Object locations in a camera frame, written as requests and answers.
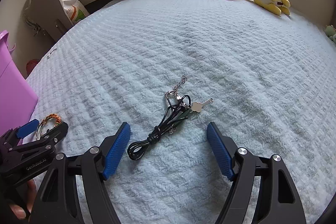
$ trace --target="blue gripper pad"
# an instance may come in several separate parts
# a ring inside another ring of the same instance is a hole
[[[105,157],[105,168],[102,173],[105,180],[108,180],[111,175],[115,174],[121,156],[123,155],[130,138],[131,127],[128,123],[125,123]]]
[[[219,168],[222,174],[225,175],[229,181],[233,181],[235,174],[232,170],[232,158],[225,148],[219,134],[221,134],[220,131],[215,128],[212,123],[209,123],[207,128],[207,138],[216,157]]]
[[[23,139],[27,137],[30,133],[34,132],[37,130],[37,127],[39,126],[39,121],[34,119],[28,123],[26,123],[24,126],[21,126],[16,133],[16,136],[19,139]]]

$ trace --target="bed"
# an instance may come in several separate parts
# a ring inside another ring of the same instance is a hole
[[[58,113],[68,123],[58,144],[67,156],[124,121],[130,142],[143,140],[164,114],[164,92],[185,74],[180,94],[214,102],[141,160],[123,154],[105,183],[121,223],[215,223],[231,184],[206,139],[214,121],[254,155],[281,155],[312,224],[336,191],[336,47],[291,11],[276,16],[248,0],[123,0],[101,9],[27,78],[39,97],[31,119]],[[81,185],[79,198],[90,223]]]

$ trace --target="metal chain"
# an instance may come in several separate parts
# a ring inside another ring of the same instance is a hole
[[[173,91],[175,91],[175,93],[177,94],[177,90],[179,89],[180,85],[184,84],[186,81],[187,81],[187,76],[182,75],[181,81],[176,86],[174,86]]]

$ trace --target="green plush toy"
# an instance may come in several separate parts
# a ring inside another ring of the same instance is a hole
[[[334,28],[333,25],[327,26],[324,30],[325,34],[327,35],[327,37],[329,37],[332,41],[334,41],[336,43],[336,29]]]

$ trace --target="stuffed animal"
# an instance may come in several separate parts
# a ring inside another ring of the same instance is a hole
[[[335,35],[336,35],[336,29],[334,28],[333,25],[327,26],[324,30],[324,33],[329,37],[332,41],[335,42]]]
[[[291,5],[288,0],[254,0],[254,2],[273,14],[281,15],[281,12],[286,15],[290,14],[288,8]]]

